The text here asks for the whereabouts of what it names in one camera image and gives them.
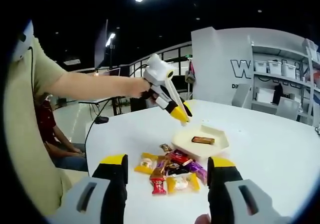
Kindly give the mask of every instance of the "snack pile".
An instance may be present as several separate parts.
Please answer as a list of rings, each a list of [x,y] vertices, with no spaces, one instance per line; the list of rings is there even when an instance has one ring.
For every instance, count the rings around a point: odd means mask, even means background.
[[[150,175],[150,182],[153,185],[152,194],[166,195],[180,192],[195,192],[200,189],[197,177],[204,185],[207,184],[206,170],[187,154],[169,145],[162,144],[165,155],[156,156],[149,153],[142,153],[139,164],[134,169]]]

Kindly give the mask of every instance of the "white tray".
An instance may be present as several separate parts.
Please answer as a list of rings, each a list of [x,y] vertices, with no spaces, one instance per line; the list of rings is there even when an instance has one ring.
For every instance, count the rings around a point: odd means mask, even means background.
[[[194,136],[214,138],[215,142],[213,145],[193,143]],[[206,125],[182,129],[174,135],[172,144],[196,160],[215,156],[229,147],[224,131]]]

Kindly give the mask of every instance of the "dark ceiling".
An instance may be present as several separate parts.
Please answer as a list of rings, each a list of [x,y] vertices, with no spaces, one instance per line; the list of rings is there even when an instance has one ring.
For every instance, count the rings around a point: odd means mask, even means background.
[[[67,70],[92,68],[99,29],[115,32],[113,65],[191,41],[191,31],[213,26],[279,29],[319,43],[316,0],[36,0],[31,15],[46,54]],[[107,63],[110,60],[107,49]],[[80,58],[81,64],[63,61]]]

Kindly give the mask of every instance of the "jeans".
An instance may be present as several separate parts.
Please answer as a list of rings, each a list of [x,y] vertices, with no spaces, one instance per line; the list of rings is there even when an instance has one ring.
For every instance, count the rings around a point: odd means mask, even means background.
[[[75,148],[79,148],[82,152],[85,152],[85,145],[73,143]],[[67,150],[62,144],[57,145],[60,149]],[[84,157],[64,157],[64,158],[52,158],[54,165],[57,168],[70,169],[76,171],[87,172],[87,160]]]

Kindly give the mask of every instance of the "yellow candy wrapper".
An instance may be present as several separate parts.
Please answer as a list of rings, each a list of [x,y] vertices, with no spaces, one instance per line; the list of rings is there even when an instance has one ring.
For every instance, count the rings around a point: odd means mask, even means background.
[[[176,192],[196,192],[200,189],[195,173],[169,177],[166,179],[166,184],[169,194]]]
[[[150,153],[142,153],[141,160],[138,166],[134,169],[136,172],[145,173],[151,175],[157,164],[157,155]]]

